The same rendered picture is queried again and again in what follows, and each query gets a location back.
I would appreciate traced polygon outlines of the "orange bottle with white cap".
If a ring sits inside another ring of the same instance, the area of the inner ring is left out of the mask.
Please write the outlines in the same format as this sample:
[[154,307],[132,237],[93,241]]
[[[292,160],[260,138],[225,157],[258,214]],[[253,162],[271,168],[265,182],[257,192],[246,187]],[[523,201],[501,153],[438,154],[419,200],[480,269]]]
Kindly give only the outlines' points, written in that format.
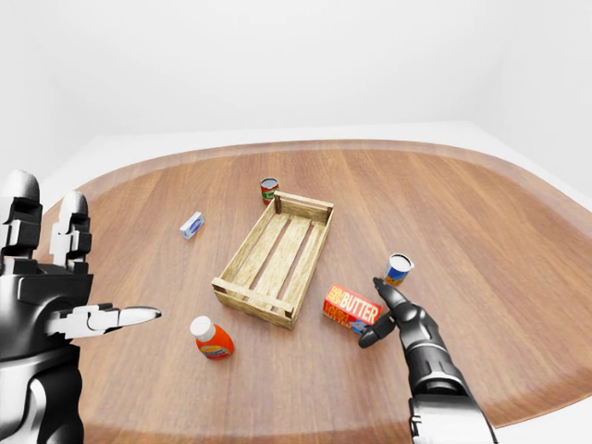
[[199,351],[207,359],[225,359],[233,353],[234,344],[229,334],[205,315],[191,322],[190,332],[195,337]]

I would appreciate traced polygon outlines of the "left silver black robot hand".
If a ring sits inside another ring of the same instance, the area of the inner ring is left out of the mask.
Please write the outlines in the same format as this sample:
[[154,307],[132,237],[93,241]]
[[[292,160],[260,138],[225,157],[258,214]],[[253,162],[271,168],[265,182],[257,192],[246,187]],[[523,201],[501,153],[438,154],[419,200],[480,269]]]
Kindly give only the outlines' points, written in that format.
[[72,191],[62,201],[52,229],[50,264],[33,257],[42,216],[37,179],[13,171],[0,191],[0,362],[160,317],[158,309],[148,306],[117,309],[110,303],[89,303],[91,219],[81,192]]

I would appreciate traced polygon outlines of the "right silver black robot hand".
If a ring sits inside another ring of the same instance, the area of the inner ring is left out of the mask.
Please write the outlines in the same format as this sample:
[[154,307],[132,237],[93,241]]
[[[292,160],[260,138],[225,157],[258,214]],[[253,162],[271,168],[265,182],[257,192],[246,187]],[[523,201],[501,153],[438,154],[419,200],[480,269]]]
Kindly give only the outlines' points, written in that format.
[[397,327],[405,355],[422,347],[449,353],[439,334],[438,324],[424,308],[408,300],[382,278],[374,277],[373,282],[380,298],[387,304],[388,312],[364,329],[358,340],[361,348],[374,345]]

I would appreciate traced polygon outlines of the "blue white small box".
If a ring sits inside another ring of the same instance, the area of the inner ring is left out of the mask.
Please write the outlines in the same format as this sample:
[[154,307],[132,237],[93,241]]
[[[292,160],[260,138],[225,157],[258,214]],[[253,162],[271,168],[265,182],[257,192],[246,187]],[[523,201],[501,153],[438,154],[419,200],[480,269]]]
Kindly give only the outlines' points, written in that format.
[[204,224],[204,216],[201,212],[195,212],[180,228],[182,237],[189,240]]

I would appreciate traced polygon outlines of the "wooden slat tray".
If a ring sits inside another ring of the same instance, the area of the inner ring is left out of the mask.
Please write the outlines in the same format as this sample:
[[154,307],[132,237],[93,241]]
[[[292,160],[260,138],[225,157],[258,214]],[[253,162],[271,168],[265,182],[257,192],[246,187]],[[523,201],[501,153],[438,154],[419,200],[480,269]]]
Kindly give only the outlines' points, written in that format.
[[219,277],[217,299],[294,329],[333,219],[334,204],[277,191]]

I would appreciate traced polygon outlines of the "red butter box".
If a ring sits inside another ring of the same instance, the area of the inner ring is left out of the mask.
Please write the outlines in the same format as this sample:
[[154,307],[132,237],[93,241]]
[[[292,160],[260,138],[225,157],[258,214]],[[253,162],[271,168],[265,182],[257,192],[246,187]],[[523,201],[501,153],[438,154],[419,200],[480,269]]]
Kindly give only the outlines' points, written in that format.
[[337,283],[331,285],[323,304],[323,315],[358,335],[375,323],[381,311],[379,304]]

